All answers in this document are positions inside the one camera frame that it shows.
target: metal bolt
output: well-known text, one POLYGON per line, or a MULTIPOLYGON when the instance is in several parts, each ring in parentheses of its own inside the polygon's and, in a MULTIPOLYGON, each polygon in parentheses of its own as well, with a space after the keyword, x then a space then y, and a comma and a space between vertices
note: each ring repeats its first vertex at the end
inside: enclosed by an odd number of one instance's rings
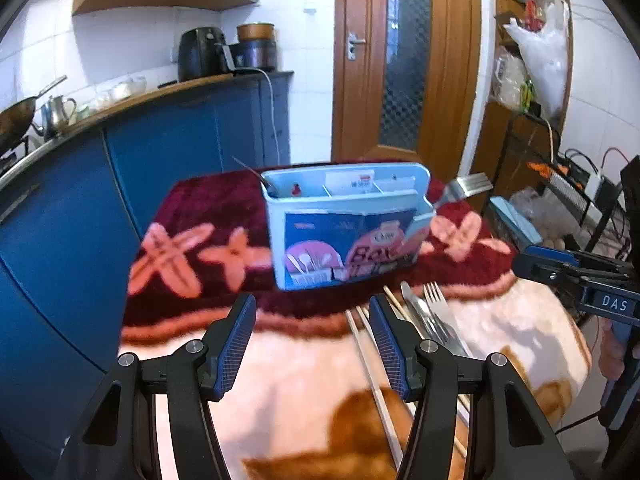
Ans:
POLYGON ((492 354, 491 362, 496 366, 504 366, 507 364, 507 358, 502 354, 492 354))
POLYGON ((135 360, 136 356, 133 354, 122 354, 118 357, 118 364, 120 366, 131 366, 135 360))
POLYGON ((427 352, 427 354, 433 354, 438 349, 438 343, 427 339, 420 343, 420 349, 427 352))
POLYGON ((185 346, 187 352, 190 354, 197 354, 200 350, 204 348, 204 343, 199 339, 192 339, 185 346))

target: countertop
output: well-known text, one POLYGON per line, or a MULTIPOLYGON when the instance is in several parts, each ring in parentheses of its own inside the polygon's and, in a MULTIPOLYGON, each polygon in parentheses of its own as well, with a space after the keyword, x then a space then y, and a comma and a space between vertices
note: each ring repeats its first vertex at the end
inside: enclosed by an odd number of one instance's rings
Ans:
MULTIPOLYGON (((290 76, 293 72, 272 72, 270 78, 278 78, 282 76, 290 76)), ((137 97, 126 99, 116 105, 98 112, 82 121, 78 121, 71 126, 66 127, 63 133, 55 138, 48 140, 39 148, 33 150, 29 155, 19 160, 9 171, 0 176, 0 191, 9 185, 23 171, 30 168, 47 154, 53 152, 57 147, 61 146, 68 140, 73 139, 87 131, 101 128, 107 124, 122 120, 129 114, 139 114, 149 107, 156 106, 160 103, 163 105, 174 101, 183 101, 189 98, 196 98, 201 91, 211 88, 212 86, 226 86, 245 84, 252 80, 264 79, 261 73, 252 73, 245 75, 233 76, 232 74, 215 75, 211 77, 203 77, 184 83, 176 83, 165 88, 153 90, 137 97)))

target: wok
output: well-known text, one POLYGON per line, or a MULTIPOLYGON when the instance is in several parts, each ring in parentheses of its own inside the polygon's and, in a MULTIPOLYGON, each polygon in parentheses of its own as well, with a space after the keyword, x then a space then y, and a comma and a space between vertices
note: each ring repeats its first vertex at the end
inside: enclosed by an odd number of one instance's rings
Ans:
POLYGON ((36 113, 36 101, 64 80, 66 75, 45 86, 35 97, 23 99, 0 113, 0 155, 20 145, 36 113))

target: white sticker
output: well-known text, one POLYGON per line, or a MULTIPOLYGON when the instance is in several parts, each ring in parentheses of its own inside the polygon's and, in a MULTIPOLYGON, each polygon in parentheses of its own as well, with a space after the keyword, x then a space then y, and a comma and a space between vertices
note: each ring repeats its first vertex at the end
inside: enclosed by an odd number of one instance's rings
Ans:
POLYGON ((366 193, 373 188, 374 170, 329 171, 324 178, 324 186, 332 194, 366 193))

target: chopstick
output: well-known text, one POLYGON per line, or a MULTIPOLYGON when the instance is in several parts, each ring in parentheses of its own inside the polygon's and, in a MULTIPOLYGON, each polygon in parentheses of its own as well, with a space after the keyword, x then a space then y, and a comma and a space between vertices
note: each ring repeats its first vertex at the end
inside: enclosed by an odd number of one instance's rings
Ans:
MULTIPOLYGON (((371 338, 371 341, 373 342, 375 347, 378 348, 378 345, 376 344, 376 339, 373 336, 373 330, 371 329, 371 325, 369 324, 369 320, 365 316, 364 311, 359 306, 357 306, 356 307, 356 312, 360 316, 360 320, 361 320, 362 324, 364 325, 365 330, 369 334, 369 337, 371 338)), ((406 406, 406 408, 409 410, 409 413, 410 413, 410 415, 412 417, 415 417, 416 404, 417 404, 416 402, 406 402, 404 404, 406 406)), ((465 448, 465 446, 463 446, 462 442, 460 442, 455 435, 454 435, 454 439, 453 439, 453 444, 456 446, 456 449, 458 450, 460 455, 462 455, 462 457, 466 460, 466 448, 465 448)))
POLYGON ((362 349, 362 345, 360 344, 360 337, 358 336, 358 329, 356 327, 356 323, 353 320, 353 316, 351 315, 351 312, 349 312, 348 310, 345 311, 345 316, 347 317, 347 322, 349 323, 349 328, 351 329, 353 338, 356 341, 356 346, 358 347, 358 354, 360 356, 360 361, 362 362, 362 365, 365 369, 367 381, 369 381, 369 387, 371 388, 373 399, 376 402, 376 407, 378 408, 378 413, 380 414, 382 426, 385 429, 386 439, 389 442, 389 449, 391 450, 391 455, 394 459, 394 463, 396 464, 396 470, 398 470, 400 469, 400 464, 402 463, 402 448, 400 447, 398 434, 396 433, 396 429, 394 428, 394 424, 393 424, 393 421, 391 420, 391 415, 389 414, 389 410, 386 407, 385 397, 383 397, 382 391, 380 390, 380 386, 378 385, 378 382, 373 377, 371 366, 369 365, 369 361, 367 360, 367 357, 364 354, 364 350, 362 349))
MULTIPOLYGON (((396 310, 400 312, 400 315, 409 323, 412 323, 412 325, 415 326, 415 329, 418 331, 418 334, 420 334, 421 337, 425 337, 426 335, 421 331, 420 327, 417 326, 411 320, 411 317, 405 312, 404 307, 400 305, 400 302, 396 299, 396 297, 393 295, 391 290, 389 290, 388 286, 385 285, 382 289, 385 291, 385 294, 389 298, 389 301, 391 302, 392 306, 395 306, 396 310)), ((458 415, 460 416, 462 421, 465 423, 466 427, 469 427, 469 412, 470 412, 470 408, 469 408, 468 396, 459 395, 458 396, 458 415)))

